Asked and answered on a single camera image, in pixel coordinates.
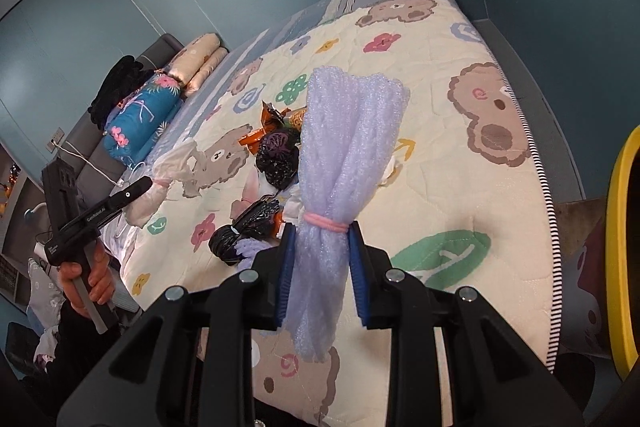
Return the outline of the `lilac foam net wrap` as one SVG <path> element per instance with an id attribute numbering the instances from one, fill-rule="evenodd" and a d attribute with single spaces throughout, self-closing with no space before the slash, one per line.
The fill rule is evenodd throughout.
<path id="1" fill-rule="evenodd" d="M 318 67 L 307 90 L 298 167 L 302 217 L 283 322 L 297 354 L 320 362 L 335 339 L 348 272 L 349 225 L 393 155 L 410 98 L 400 81 Z"/>

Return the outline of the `yellow rim trash bin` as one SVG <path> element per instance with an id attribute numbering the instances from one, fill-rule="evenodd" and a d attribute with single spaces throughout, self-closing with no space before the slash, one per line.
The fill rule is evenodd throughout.
<path id="1" fill-rule="evenodd" d="M 605 215 L 608 335 L 616 371 L 627 378 L 639 356 L 639 130 L 615 161 Z"/>

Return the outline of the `black plastic bag lower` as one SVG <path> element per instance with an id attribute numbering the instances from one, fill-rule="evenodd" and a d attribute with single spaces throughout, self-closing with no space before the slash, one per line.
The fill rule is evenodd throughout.
<path id="1" fill-rule="evenodd" d="M 258 251 L 271 247 L 280 230 L 281 205 L 273 195 L 252 202 L 230 225 L 223 225 L 208 240 L 212 254 L 234 267 L 252 260 Z"/>

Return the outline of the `black plastic bag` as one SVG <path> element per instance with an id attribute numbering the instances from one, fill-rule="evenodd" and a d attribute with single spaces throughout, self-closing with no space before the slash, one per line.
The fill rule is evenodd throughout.
<path id="1" fill-rule="evenodd" d="M 279 191 L 285 190 L 297 174 L 299 132 L 283 128 L 267 133 L 259 143 L 256 168 Z"/>
<path id="2" fill-rule="evenodd" d="M 271 247 L 280 230 L 281 205 L 273 195 L 252 202 L 230 225 L 223 225 L 208 240 L 212 254 L 234 267 L 252 260 L 258 251 Z"/>

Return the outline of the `grey bed headboard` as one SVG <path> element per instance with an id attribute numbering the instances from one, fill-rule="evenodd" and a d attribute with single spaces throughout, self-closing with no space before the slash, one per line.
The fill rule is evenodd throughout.
<path id="1" fill-rule="evenodd" d="M 142 86 L 117 102 L 103 127 L 90 113 L 80 117 L 58 147 L 58 157 L 73 168 L 79 198 L 89 207 L 113 191 L 127 168 L 144 160 L 181 105 L 177 80 L 160 72 L 183 49 L 163 34 L 137 57 L 149 74 Z"/>

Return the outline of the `black plastic bag upper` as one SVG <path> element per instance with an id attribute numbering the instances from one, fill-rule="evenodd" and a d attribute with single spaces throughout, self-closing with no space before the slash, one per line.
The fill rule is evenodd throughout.
<path id="1" fill-rule="evenodd" d="M 297 174 L 299 132 L 283 128 L 267 133 L 259 143 L 256 168 L 279 191 L 285 190 Z"/>

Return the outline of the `blue floral pillow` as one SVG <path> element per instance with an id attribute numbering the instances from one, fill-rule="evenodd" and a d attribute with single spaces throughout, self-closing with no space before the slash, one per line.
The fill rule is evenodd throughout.
<path id="1" fill-rule="evenodd" d="M 103 139 L 108 155 L 134 168 L 149 155 L 181 104 L 180 84 L 168 75 L 154 75 L 108 117 Z"/>

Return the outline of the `pink cloth bundle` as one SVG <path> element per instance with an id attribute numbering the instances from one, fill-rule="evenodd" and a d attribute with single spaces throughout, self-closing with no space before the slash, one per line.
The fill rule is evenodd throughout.
<path id="1" fill-rule="evenodd" d="M 198 144 L 189 139 L 157 158 L 151 170 L 152 185 L 124 211 L 128 225 L 143 228 L 166 199 L 171 184 L 192 178 L 190 159 L 198 159 Z"/>

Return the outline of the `orange snack wrapper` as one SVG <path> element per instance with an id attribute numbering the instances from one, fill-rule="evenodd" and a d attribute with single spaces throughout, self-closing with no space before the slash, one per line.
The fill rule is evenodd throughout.
<path id="1" fill-rule="evenodd" d="M 262 115 L 260 115 L 260 127 L 244 134 L 238 142 L 245 146 L 251 154 L 256 155 L 260 141 L 270 132 L 292 129 L 297 135 L 300 135 L 306 113 L 306 106 L 296 109 L 285 107 L 285 109 L 277 110 L 272 103 L 264 102 L 262 103 Z"/>

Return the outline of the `black clothing pile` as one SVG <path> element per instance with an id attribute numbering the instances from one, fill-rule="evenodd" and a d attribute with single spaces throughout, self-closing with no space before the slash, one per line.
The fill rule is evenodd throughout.
<path id="1" fill-rule="evenodd" d="M 88 107 L 92 123 L 103 131 L 113 110 L 127 96 L 139 90 L 152 77 L 153 72 L 153 69 L 145 68 L 132 55 L 121 57 L 104 78 Z"/>

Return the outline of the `peach pillow stack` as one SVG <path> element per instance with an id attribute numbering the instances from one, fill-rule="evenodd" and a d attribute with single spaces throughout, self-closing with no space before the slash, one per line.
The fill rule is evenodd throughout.
<path id="1" fill-rule="evenodd" d="M 181 96 L 189 98 L 201 89 L 228 50 L 216 34 L 203 34 L 187 44 L 166 66 L 166 74 L 181 87 Z"/>

